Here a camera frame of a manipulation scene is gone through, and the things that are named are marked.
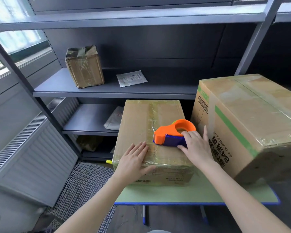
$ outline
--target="radiator grille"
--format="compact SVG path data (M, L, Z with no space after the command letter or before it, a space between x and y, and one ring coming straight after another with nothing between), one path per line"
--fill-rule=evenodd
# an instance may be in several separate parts
M57 97L50 102L47 106L51 112L53 112L58 105L62 103L65 97ZM76 98L72 98L69 102L70 107L78 107L78 101ZM1 152L0 152L0 168L8 161L9 158L19 149L24 142L37 130L37 128L46 120L46 116L41 112L39 113ZM61 124L66 123L69 119L69 115L59 118Z

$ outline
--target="table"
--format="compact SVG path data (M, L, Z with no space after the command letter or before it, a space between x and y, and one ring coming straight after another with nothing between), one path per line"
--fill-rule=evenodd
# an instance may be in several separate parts
M266 183L257 182L243 187L263 205L280 204L280 199ZM218 192L199 170L187 186L129 185L114 204L143 205L144 224L146 223L145 206L148 205L199 205L206 223L208 220L204 210L205 205L225 205Z

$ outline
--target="table leg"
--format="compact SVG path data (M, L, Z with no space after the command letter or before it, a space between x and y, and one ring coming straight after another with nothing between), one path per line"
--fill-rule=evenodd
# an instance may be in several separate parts
M204 223L209 224L209 221L207 219L207 215L205 213L205 208L203 205L200 206L200 211L202 212L202 217L203 217Z
M145 205L142 206L142 223L146 225L146 207Z

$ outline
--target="blue table edge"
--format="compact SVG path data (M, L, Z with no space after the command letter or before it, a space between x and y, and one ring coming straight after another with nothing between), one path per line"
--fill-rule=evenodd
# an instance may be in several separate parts
M263 205L279 205L281 201L276 192L271 188L277 202L261 202ZM115 205L226 205L225 202L115 202Z

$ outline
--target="person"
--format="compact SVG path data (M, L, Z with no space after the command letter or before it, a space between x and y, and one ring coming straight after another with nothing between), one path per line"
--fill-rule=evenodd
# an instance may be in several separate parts
M178 146L189 160L208 178L224 200L242 232L291 232L271 211L237 184L214 161L208 143L207 129L203 138L196 131L182 132L187 148ZM141 168L148 146L146 142L132 144L119 161L119 165L106 184L69 219L56 233L97 232L103 219L123 189L155 169L155 166Z

